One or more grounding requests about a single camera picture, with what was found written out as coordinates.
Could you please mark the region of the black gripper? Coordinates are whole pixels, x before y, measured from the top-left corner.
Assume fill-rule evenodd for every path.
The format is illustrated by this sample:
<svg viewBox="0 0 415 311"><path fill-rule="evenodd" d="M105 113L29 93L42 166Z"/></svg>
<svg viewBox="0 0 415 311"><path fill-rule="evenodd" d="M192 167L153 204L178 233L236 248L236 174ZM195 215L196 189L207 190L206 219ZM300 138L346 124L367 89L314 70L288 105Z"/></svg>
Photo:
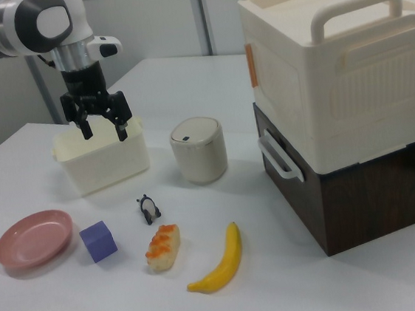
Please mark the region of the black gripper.
<svg viewBox="0 0 415 311"><path fill-rule="evenodd" d="M128 138L126 127L129 119L132 118L131 109L123 92L108 94L106 80L98 61L88 67L61 74L68 89L68 92L60 97L64 116L69 123L75 123L85 140L93 136L87 121L87 113L103 114L113 123L119 141ZM94 108L85 109L80 101L84 98L90 98L83 103L94 103Z"/></svg>

